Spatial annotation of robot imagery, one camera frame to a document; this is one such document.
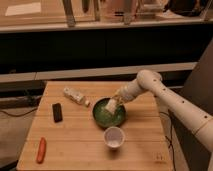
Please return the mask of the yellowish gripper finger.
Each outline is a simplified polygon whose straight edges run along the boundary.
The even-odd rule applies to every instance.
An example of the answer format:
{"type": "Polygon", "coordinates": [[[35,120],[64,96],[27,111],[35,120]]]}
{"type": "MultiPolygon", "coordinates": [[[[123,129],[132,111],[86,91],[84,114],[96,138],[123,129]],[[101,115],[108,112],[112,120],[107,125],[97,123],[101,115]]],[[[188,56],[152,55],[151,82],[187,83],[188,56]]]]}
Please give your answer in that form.
{"type": "Polygon", "coordinates": [[[119,96],[119,95],[113,96],[112,99],[116,101],[117,105],[122,105],[124,103],[123,100],[122,100],[122,97],[119,96]]]}

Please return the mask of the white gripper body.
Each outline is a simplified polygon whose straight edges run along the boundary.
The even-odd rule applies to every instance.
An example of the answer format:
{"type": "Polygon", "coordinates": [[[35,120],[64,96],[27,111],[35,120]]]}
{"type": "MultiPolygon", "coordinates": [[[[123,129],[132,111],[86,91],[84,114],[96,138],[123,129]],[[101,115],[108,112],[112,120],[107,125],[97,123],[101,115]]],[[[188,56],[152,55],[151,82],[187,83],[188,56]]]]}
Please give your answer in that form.
{"type": "Polygon", "coordinates": [[[137,80],[133,80],[119,88],[116,92],[116,98],[121,102],[130,102],[136,99],[144,92],[137,80]]]}

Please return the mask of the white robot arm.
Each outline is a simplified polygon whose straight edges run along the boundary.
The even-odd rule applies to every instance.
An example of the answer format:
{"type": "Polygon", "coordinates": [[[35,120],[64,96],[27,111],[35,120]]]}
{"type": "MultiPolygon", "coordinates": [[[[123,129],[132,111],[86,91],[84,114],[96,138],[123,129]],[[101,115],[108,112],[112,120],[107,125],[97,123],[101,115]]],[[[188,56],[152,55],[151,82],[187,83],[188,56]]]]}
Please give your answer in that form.
{"type": "Polygon", "coordinates": [[[110,111],[150,91],[160,98],[179,121],[210,151],[213,152],[213,116],[176,94],[162,83],[159,73],[141,70],[136,78],[119,88],[113,97],[110,111]]]}

